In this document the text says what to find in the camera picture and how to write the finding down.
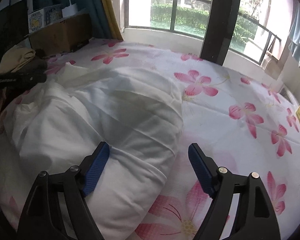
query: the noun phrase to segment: wrinkled sheet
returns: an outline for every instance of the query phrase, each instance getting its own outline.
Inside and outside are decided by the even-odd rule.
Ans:
[[[193,142],[232,173],[259,173],[283,240],[299,225],[300,123],[292,105],[280,94],[195,55],[151,45],[93,40],[75,53],[50,59],[47,73],[61,71],[67,61],[89,69],[145,68],[174,79],[182,92],[184,126],[179,154],[164,188],[129,240],[192,239],[195,235],[211,199],[202,191],[187,157]],[[5,203],[6,215],[13,213],[15,203],[7,197]],[[221,238],[229,235],[235,212],[234,204]]]
[[[7,215],[12,225],[17,228],[40,171],[65,172],[106,141],[109,159],[86,202],[105,239],[126,239],[174,164],[183,126],[181,95],[173,79],[145,68],[88,69],[68,62],[17,98],[0,124],[0,204],[5,213],[15,209]],[[70,225],[64,199],[61,212]]]

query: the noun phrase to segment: cardboard box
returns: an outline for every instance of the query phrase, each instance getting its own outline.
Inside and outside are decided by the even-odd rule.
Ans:
[[[28,15],[29,33],[62,19],[62,4],[44,7]]]
[[[32,49],[42,49],[46,56],[61,52],[74,52],[92,37],[89,14],[77,14],[59,20],[29,34]]]

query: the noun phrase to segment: bush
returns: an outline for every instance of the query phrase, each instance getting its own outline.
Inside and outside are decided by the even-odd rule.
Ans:
[[[172,5],[152,4],[151,21],[170,23]],[[195,8],[177,7],[176,25],[189,26],[197,30],[206,30],[209,11]],[[258,26],[242,16],[238,16],[233,34],[233,42],[245,46],[248,38],[254,39]]]

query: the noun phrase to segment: white duvet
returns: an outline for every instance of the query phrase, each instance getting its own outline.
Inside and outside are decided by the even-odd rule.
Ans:
[[[111,146],[96,189],[86,198],[105,239],[127,238],[146,215],[174,163],[183,123],[181,92],[169,78],[136,67],[91,71],[70,63],[4,115],[0,162],[13,168],[0,172],[0,180],[8,176],[10,186],[14,181],[20,187],[9,200],[18,209],[15,217],[7,216],[15,227],[40,171],[64,172],[101,141]],[[0,184],[0,200],[6,190],[11,189]],[[9,213],[4,201],[2,206]]]

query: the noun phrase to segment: beige cloth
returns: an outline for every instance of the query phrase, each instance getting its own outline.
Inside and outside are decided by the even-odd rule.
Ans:
[[[25,64],[30,62],[35,56],[33,49],[14,45],[2,57],[0,62],[0,74],[16,72]]]

